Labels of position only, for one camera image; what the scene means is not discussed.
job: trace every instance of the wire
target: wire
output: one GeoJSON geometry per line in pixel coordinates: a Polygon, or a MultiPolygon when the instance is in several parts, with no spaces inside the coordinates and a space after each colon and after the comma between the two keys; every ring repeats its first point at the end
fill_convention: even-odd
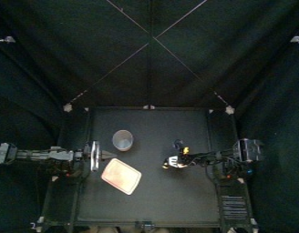
{"type": "Polygon", "coordinates": [[[39,168],[36,169],[36,177],[35,177],[35,188],[36,188],[36,198],[38,198],[38,218],[42,215],[42,210],[40,210],[40,195],[39,195],[39,168]]]}
{"type": "Polygon", "coordinates": [[[210,176],[209,168],[207,168],[207,167],[205,167],[205,173],[206,173],[206,177],[207,177],[207,179],[211,181],[211,183],[213,183],[214,185],[218,185],[218,183],[215,182],[214,178],[211,178],[211,176],[210,176]]]}

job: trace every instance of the black fabric wall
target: black fabric wall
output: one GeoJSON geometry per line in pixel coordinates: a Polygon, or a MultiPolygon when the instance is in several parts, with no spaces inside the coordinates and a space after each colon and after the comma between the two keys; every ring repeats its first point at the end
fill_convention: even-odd
{"type": "Polygon", "coordinates": [[[298,44],[284,49],[262,80],[238,116],[242,136],[266,143],[266,161],[252,181],[254,213],[266,232],[299,233],[298,44]]]}
{"type": "MultiPolygon", "coordinates": [[[[0,38],[7,32],[0,23],[0,38]]],[[[0,44],[0,144],[50,148],[58,143],[60,128],[62,111],[40,71],[20,44],[0,44]]],[[[48,177],[32,165],[0,167],[0,232],[30,232],[47,184],[48,177]]]]}

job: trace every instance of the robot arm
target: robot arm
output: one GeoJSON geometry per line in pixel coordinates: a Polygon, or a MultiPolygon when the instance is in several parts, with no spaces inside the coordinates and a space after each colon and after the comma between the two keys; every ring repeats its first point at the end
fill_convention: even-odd
{"type": "Polygon", "coordinates": [[[20,150],[11,143],[0,146],[0,165],[11,165],[15,162],[34,161],[47,165],[48,173],[56,176],[75,176],[83,173],[84,162],[90,162],[90,170],[99,170],[99,163],[116,157],[107,151],[102,151],[100,143],[87,143],[84,149],[67,150],[62,147],[51,147],[48,150],[20,150]]]}

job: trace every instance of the black enclosure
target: black enclosure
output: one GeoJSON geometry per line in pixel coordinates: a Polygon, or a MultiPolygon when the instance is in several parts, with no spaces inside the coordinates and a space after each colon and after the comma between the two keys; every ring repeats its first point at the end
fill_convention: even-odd
{"type": "MultiPolygon", "coordinates": [[[[266,144],[249,183],[261,230],[299,233],[299,0],[0,1],[0,144],[76,149],[98,139],[116,152],[110,138],[123,128],[137,142],[120,156],[145,182],[131,199],[114,190],[103,201],[110,187],[102,173],[90,177],[79,222],[129,221],[149,200],[141,218],[218,227],[218,197],[198,167],[185,171],[186,185],[198,184],[173,192],[177,205],[154,215],[183,183],[157,163],[179,137],[195,151],[246,137],[266,144]]],[[[0,167],[0,232],[30,232],[48,179],[28,164],[0,167]]]]}

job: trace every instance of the metal rod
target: metal rod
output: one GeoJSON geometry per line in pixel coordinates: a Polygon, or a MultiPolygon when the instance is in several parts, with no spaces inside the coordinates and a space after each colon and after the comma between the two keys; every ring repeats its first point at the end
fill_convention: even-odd
{"type": "Polygon", "coordinates": [[[179,20],[177,20],[175,23],[157,36],[157,38],[159,38],[162,35],[165,35],[166,32],[170,31],[170,29],[171,29],[175,25],[178,25],[178,24],[183,21],[183,19],[187,18],[187,17],[198,10],[198,8],[199,8],[207,1],[209,1],[209,0],[202,1],[202,2],[183,15],[183,17],[182,17],[179,20]]]}
{"type": "Polygon", "coordinates": [[[119,64],[116,65],[116,67],[70,101],[70,104],[72,104],[76,99],[79,99],[90,90],[91,88],[94,88],[103,80],[104,78],[107,78],[115,71],[116,69],[149,46],[149,43],[146,45],[143,45],[138,50],[137,52],[130,55],[126,60],[119,64]]]}
{"type": "MultiPolygon", "coordinates": [[[[169,48],[163,45],[163,43],[154,37],[157,42],[163,46],[163,48],[170,52],[170,54],[175,57],[175,59],[183,64],[183,66],[187,68],[187,70],[193,73],[193,75],[203,81],[203,79],[198,76],[198,74],[193,71],[193,69],[186,65],[183,60],[169,50],[169,48]]],[[[211,92],[215,94],[215,96],[223,101],[223,103],[229,106],[229,103],[225,101],[223,97],[218,94],[218,92],[211,88],[211,92]]]]}
{"type": "Polygon", "coordinates": [[[141,24],[124,13],[124,9],[119,8],[110,0],[107,2],[116,8],[116,10],[130,19],[130,21],[149,34],[147,30],[142,27],[141,24]]]}
{"type": "Polygon", "coordinates": [[[191,68],[185,64],[183,60],[169,50],[169,48],[162,44],[162,42],[155,38],[157,42],[163,46],[163,48],[170,52],[170,54],[174,56],[174,58],[183,64],[183,66],[187,68],[187,70],[193,73],[193,75],[202,80],[202,78],[195,74],[195,72],[191,70],[191,68]]]}
{"type": "Polygon", "coordinates": [[[153,105],[153,44],[154,44],[154,0],[149,0],[147,4],[147,11],[150,15],[149,19],[149,30],[150,34],[147,35],[149,40],[149,48],[147,48],[147,105],[153,105]]]}

